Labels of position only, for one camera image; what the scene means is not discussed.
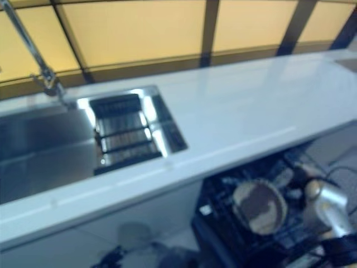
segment floor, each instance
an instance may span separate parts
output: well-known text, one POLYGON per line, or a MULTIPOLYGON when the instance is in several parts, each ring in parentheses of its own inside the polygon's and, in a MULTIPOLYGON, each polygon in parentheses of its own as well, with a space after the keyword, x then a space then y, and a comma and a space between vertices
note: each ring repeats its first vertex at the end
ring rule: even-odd
POLYGON ((157 242, 155 246, 140 248, 125 256, 121 262, 123 268, 165 268, 168 267, 166 265, 167 259, 177 261, 178 256, 184 258, 184 256, 192 254, 192 251, 198 252, 199 250, 190 227, 167 237, 159 238, 155 242, 157 242))

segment stainless steel sink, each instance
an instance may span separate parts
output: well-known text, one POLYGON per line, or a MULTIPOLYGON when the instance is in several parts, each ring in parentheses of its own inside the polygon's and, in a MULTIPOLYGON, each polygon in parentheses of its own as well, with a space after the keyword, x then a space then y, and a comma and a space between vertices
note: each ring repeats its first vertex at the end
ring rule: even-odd
POLYGON ((0 117, 0 203, 187 145, 155 86, 0 117))

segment dishwasher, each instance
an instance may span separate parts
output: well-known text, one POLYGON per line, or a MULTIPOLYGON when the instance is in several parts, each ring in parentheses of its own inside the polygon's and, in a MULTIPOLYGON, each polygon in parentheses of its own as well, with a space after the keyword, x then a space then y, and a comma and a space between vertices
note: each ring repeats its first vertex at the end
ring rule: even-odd
POLYGON ((303 223, 302 193, 291 189, 297 163, 326 175, 304 153, 308 144, 273 154, 206 178, 192 229, 200 246, 204 267, 321 267, 324 251, 303 223), (253 233, 232 210, 234 190, 243 183, 264 178, 280 192, 288 206, 284 224, 270 235, 253 233))

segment drain rack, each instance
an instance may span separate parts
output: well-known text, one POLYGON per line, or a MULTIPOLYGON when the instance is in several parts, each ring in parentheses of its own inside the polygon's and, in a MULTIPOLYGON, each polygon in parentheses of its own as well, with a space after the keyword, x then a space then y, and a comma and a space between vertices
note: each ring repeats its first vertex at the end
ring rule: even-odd
POLYGON ((126 90, 89 101, 100 155, 95 175, 187 148, 157 88, 148 92, 126 90))

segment cable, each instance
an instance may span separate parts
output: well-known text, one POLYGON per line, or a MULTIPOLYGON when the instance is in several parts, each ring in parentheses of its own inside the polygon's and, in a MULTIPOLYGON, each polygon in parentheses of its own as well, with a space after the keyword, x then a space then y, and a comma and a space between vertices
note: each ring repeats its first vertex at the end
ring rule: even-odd
MULTIPOLYGON (((327 175, 326 175, 326 177, 325 177, 326 180, 331 181, 331 178, 330 178, 331 175, 332 175, 334 172, 338 171, 338 170, 348 170, 348 171, 350 171, 351 173, 357 175, 357 169, 354 169, 354 168, 349 167, 349 166, 337 166, 337 167, 331 169, 331 170, 329 171, 329 173, 327 173, 327 175)), ((351 216, 351 215, 352 215, 353 213, 355 213, 356 211, 357 211, 357 206, 355 206, 355 207, 348 213, 348 215, 351 216)))
POLYGON ((348 167, 348 166, 338 166, 335 167, 333 169, 331 169, 327 175, 325 176, 326 180, 330 180, 330 177, 333 173, 335 173, 338 170, 349 170, 350 172, 352 172, 353 174, 357 175, 357 169, 354 169, 352 167, 348 167))
POLYGON ((357 205, 348 213, 348 216, 351 216, 353 213, 357 211, 357 205))

